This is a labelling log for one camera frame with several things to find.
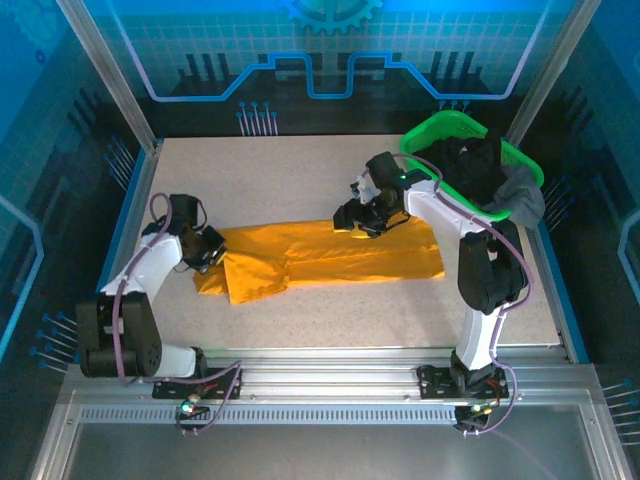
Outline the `orange t-shirt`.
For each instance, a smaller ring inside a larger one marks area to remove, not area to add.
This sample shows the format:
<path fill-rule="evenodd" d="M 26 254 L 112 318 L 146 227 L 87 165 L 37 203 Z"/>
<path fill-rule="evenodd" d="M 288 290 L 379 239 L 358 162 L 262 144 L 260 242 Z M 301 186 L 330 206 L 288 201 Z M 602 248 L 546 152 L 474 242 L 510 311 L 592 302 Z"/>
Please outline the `orange t-shirt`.
<path fill-rule="evenodd" d="M 433 230 L 416 218 L 375 239 L 336 232 L 330 220 L 229 228 L 222 236 L 221 263 L 193 281 L 199 294 L 225 295 L 232 305 L 291 288 L 445 276 Z"/>

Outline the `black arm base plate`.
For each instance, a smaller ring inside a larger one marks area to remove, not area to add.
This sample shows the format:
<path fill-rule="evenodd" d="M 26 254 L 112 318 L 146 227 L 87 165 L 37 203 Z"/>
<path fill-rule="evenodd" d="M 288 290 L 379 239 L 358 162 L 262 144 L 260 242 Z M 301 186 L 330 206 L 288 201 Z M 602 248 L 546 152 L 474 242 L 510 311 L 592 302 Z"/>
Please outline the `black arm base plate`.
<path fill-rule="evenodd" d="M 493 364 L 471 371 L 464 366 L 423 365 L 416 374 L 422 399 L 502 400 L 510 396 L 505 371 Z"/>
<path fill-rule="evenodd" d="M 241 393 L 242 375 L 243 371 L 237 373 L 233 368 L 225 375 L 198 384 L 156 382 L 152 397 L 160 400 L 186 400 L 192 395 L 199 395 L 203 400 L 222 400 L 228 389 L 231 389 L 229 398 L 236 400 Z"/>

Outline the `aluminium frame post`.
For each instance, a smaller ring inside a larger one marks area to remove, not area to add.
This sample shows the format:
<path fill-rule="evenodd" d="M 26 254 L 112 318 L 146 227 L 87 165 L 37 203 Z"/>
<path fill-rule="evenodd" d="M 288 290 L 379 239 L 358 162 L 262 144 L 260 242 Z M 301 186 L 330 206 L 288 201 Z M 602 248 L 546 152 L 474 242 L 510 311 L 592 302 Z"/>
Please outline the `aluminium frame post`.
<path fill-rule="evenodd" d="M 524 139 L 553 86 L 565 70 L 601 1 L 575 0 L 573 9 L 507 131 L 506 139 L 511 145 L 519 146 Z"/>
<path fill-rule="evenodd" d="M 84 1 L 56 0 L 56 3 L 141 148 L 154 155 L 158 147 L 156 135 Z"/>

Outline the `green plastic basket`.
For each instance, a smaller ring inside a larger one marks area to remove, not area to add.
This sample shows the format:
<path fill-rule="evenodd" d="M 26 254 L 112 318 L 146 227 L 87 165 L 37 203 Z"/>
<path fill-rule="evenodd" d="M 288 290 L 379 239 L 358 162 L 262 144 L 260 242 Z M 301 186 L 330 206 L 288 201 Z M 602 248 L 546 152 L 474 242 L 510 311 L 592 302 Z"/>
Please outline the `green plastic basket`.
<path fill-rule="evenodd" d="M 432 179 L 439 181 L 439 190 L 441 192 L 448 194 L 452 199 L 477 214 L 485 215 L 494 221 L 501 221 L 505 218 L 509 219 L 509 210 L 499 212 L 498 214 L 483 211 L 481 209 L 482 206 L 477 206 L 465 199 L 445 183 L 441 178 L 440 170 L 427 159 L 428 148 L 437 140 L 448 137 L 461 139 L 469 137 L 484 138 L 488 130 L 495 130 L 501 138 L 498 130 L 487 128 L 462 112 L 455 110 L 441 111 L 432 115 L 405 134 L 400 141 L 400 151 L 411 156 L 408 159 L 408 164 L 412 169 L 420 169 L 426 172 Z M 536 182 L 541 189 L 544 183 L 544 174 L 541 167 L 534 160 L 502 138 L 501 150 L 502 168 L 504 166 L 515 166 L 519 164 L 527 165 L 532 169 Z"/>

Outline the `black t-shirt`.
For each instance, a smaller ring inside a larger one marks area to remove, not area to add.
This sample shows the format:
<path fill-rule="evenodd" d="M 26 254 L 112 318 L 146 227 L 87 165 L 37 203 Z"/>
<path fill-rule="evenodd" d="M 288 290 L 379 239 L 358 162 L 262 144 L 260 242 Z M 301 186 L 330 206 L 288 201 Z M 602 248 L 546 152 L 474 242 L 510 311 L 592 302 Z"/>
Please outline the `black t-shirt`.
<path fill-rule="evenodd" d="M 441 172 L 442 180 L 477 206 L 493 201 L 506 182 L 502 170 L 501 138 L 488 130 L 484 138 L 448 137 L 428 148 L 427 159 Z"/>

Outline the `aluminium mounting rail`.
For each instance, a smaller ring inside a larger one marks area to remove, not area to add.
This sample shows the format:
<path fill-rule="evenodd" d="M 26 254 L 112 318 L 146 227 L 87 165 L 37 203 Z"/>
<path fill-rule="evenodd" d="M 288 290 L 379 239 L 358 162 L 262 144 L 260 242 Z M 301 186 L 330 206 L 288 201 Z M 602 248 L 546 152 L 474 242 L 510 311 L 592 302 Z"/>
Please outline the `aluminium mounting rail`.
<path fill-rule="evenodd" d="M 300 348 L 210 350 L 208 361 L 243 364 L 244 403 L 417 403 L 416 369 L 445 367 L 445 348 Z M 575 389 L 585 365 L 570 363 L 558 345 L 507 346 L 500 359 L 514 368 L 523 404 Z"/>

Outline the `small LED circuit board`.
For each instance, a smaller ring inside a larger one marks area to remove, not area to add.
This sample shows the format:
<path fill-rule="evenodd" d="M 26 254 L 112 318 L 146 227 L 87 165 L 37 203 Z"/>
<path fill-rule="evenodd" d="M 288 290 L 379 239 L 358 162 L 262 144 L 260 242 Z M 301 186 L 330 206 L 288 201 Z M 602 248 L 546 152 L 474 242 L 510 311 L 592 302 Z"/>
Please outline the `small LED circuit board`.
<path fill-rule="evenodd" d="M 210 409 L 201 404 L 201 398 L 192 395 L 185 399 L 177 408 L 176 419 L 178 422 L 204 420 L 209 415 Z"/>
<path fill-rule="evenodd" d="M 474 404 L 455 407 L 456 426 L 465 429 L 483 429 L 488 425 L 493 406 Z"/>

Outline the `aluminium front frame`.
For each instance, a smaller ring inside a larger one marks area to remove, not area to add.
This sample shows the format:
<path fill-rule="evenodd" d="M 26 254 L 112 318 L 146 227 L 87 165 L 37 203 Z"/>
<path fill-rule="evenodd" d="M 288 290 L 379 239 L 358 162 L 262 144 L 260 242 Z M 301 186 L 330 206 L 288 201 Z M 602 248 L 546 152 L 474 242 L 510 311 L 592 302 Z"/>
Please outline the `aluminium front frame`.
<path fill-rule="evenodd" d="M 228 405 L 353 404 L 434 405 Z M 82 423 L 98 405 L 177 408 L 71 375 L 26 480 L 640 480 L 590 367 L 577 388 L 520 402 L 478 436 L 454 425 L 216 423 L 185 435 L 175 423 Z"/>

